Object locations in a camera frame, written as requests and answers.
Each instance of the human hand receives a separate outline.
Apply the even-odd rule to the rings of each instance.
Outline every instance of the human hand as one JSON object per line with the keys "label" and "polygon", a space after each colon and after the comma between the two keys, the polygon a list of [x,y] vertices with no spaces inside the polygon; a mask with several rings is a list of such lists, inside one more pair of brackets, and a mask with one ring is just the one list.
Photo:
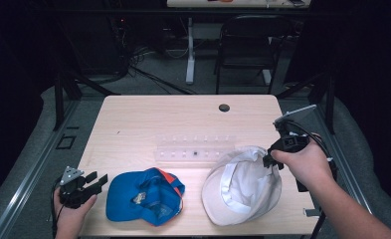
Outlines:
{"label": "human hand", "polygon": [[271,155],[276,161],[286,164],[294,177],[309,190],[323,180],[333,180],[326,156],[314,140],[310,140],[299,152],[273,150]]}
{"label": "human hand", "polygon": [[78,238],[81,228],[84,224],[84,219],[87,213],[97,201],[97,196],[93,195],[86,203],[77,209],[65,207],[61,203],[60,188],[55,190],[54,203],[55,211],[58,216],[58,232],[56,238],[72,239]]}

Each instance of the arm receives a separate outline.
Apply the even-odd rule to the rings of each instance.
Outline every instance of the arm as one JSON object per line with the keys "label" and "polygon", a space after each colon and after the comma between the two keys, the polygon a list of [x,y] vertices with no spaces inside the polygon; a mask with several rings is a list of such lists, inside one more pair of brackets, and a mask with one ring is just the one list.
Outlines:
{"label": "arm", "polygon": [[87,213],[97,201],[97,196],[93,195],[86,203],[77,209],[64,207],[60,199],[60,189],[56,189],[54,195],[55,211],[58,215],[57,239],[78,238],[84,219]]}
{"label": "arm", "polygon": [[303,150],[272,151],[319,202],[340,238],[391,238],[391,230],[333,180],[325,154],[313,140]]}

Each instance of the black chair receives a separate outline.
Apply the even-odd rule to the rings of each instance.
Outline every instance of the black chair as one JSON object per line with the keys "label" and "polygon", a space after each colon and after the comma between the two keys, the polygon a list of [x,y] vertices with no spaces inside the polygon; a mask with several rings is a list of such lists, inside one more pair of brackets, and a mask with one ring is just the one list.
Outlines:
{"label": "black chair", "polygon": [[[281,45],[292,29],[289,19],[271,15],[240,15],[226,21],[220,32],[218,58],[214,73],[217,75],[216,94],[219,94],[220,70],[271,70],[271,92],[278,65]],[[271,44],[269,39],[278,39]]]}

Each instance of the white baseball cap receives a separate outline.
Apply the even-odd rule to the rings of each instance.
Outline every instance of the white baseball cap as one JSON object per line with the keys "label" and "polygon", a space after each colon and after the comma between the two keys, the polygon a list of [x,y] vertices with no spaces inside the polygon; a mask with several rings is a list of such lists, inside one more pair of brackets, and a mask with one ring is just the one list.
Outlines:
{"label": "white baseball cap", "polygon": [[202,188],[211,221],[220,226],[258,218],[276,206],[282,193],[277,165],[263,166],[267,151],[258,146],[236,148],[213,166]]}

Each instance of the table surface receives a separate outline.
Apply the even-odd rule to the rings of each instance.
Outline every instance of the table surface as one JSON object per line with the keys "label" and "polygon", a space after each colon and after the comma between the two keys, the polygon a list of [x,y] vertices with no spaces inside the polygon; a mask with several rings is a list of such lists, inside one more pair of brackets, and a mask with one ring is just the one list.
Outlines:
{"label": "table surface", "polygon": [[302,7],[295,7],[289,0],[233,0],[232,2],[208,0],[167,0],[168,7],[177,8],[307,8],[311,0],[303,0]]}
{"label": "table surface", "polygon": [[[230,107],[219,111],[219,105]],[[165,162],[155,158],[158,136],[228,135],[235,147],[268,148],[278,138],[273,121],[281,116],[273,96],[112,96],[98,114],[79,169],[108,174],[98,201],[89,212],[83,236],[207,236],[310,234],[316,218],[306,217],[313,204],[307,192],[297,192],[295,179],[281,170],[283,191],[277,206],[264,216],[235,226],[216,226],[201,200],[203,182],[214,161]],[[182,212],[163,226],[143,220],[111,222],[105,216],[110,182],[119,174],[157,166],[175,174],[186,185]]]}

